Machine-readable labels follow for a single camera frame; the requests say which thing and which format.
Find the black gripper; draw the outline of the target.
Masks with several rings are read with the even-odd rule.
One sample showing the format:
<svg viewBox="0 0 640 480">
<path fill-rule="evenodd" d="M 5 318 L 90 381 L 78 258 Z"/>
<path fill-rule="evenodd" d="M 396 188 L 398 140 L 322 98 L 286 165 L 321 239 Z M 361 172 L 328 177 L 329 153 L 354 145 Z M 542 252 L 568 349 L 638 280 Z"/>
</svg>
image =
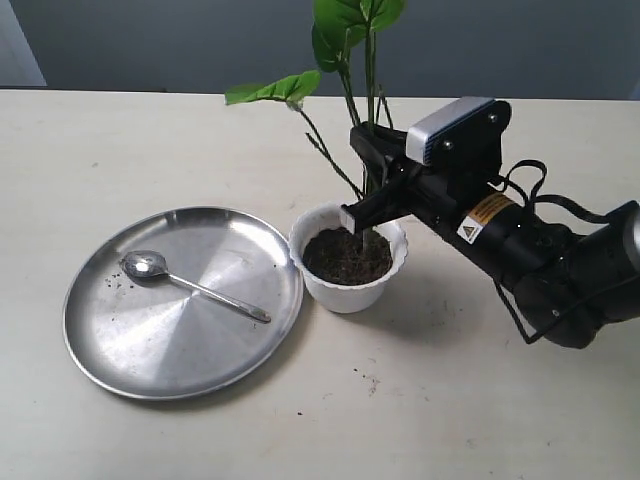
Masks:
<svg viewBox="0 0 640 480">
<path fill-rule="evenodd" d="M 423 165 L 405 157 L 406 138 L 405 131 L 378 124 L 370 130 L 368 122 L 351 128 L 363 184 L 386 185 L 341 206 L 349 233 L 413 215 L 510 293 L 570 244 L 570 229 L 538 217 L 530 196 L 519 204 L 505 195 L 500 161 Z"/>
</svg>

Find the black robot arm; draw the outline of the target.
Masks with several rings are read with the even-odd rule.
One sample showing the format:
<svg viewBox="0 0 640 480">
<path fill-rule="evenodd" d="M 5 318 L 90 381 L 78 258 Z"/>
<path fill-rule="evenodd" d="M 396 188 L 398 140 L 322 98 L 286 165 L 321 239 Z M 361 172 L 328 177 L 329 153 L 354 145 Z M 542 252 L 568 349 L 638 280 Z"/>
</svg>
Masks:
<svg viewBox="0 0 640 480">
<path fill-rule="evenodd" d="M 352 129 L 350 144 L 378 183 L 343 206 L 352 233 L 413 216 L 493 282 L 527 343 L 583 349 L 602 327 L 639 315 L 639 205 L 599 215 L 538 187 L 507 196 L 502 129 L 457 126 L 425 160 L 405 132 Z"/>
</svg>

